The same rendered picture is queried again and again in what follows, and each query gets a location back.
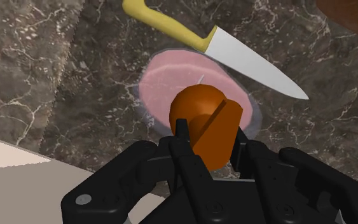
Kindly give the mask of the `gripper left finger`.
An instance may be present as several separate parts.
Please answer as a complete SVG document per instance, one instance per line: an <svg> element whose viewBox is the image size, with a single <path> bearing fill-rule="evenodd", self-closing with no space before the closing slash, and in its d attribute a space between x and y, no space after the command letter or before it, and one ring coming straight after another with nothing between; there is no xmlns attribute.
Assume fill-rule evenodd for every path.
<svg viewBox="0 0 358 224"><path fill-rule="evenodd" d="M214 181L188 142L186 121L159 144L137 141L61 201L63 224L124 224L129 212L160 181L170 196L139 224L214 224Z"/></svg>

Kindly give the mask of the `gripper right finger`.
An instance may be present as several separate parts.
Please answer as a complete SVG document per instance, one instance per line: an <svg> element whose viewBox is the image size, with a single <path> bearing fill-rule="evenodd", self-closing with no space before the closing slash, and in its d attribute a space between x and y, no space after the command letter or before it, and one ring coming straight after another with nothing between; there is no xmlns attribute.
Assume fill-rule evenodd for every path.
<svg viewBox="0 0 358 224"><path fill-rule="evenodd" d="M255 181L266 224L358 224L358 181L297 148L275 153L238 130L230 162Z"/></svg>

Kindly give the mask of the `orange round object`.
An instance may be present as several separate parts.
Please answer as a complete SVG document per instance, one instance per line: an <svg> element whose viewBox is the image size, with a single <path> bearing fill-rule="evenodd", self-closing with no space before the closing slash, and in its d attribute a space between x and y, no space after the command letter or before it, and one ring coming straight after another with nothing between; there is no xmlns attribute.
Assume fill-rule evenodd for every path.
<svg viewBox="0 0 358 224"><path fill-rule="evenodd" d="M197 84L180 91L172 101L169 122L185 119L194 153L210 171L222 168L231 157L243 108L211 85Z"/></svg>

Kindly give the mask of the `pink plate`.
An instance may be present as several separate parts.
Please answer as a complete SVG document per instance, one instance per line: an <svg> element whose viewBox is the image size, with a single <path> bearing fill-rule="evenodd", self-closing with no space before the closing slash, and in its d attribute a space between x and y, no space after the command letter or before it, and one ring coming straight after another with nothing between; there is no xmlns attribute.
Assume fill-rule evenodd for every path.
<svg viewBox="0 0 358 224"><path fill-rule="evenodd" d="M184 88L204 84L216 87L244 109L240 127L245 135L255 138L261 130L262 113L256 100L230 73L202 53L171 48L154 54L137 87L141 102L139 115L153 120L159 134L172 134L169 124L170 105Z"/></svg>

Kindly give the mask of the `brown wooden object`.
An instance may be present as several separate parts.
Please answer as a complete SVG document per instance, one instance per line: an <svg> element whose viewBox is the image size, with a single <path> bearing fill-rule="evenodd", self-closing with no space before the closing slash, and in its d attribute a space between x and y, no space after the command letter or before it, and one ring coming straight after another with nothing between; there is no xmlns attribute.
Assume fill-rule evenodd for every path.
<svg viewBox="0 0 358 224"><path fill-rule="evenodd" d="M315 0L315 3L327 18L358 34L358 0Z"/></svg>

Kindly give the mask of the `yellow-handled kitchen knife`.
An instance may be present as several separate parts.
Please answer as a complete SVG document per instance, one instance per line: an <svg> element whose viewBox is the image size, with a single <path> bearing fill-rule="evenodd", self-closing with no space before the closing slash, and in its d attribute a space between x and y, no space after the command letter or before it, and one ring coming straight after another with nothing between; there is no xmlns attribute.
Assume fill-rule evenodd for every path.
<svg viewBox="0 0 358 224"><path fill-rule="evenodd" d="M296 99L309 99L304 90L280 69L216 25L206 38L201 38L172 17L149 8L144 0L123 0L122 8L132 18L266 87Z"/></svg>

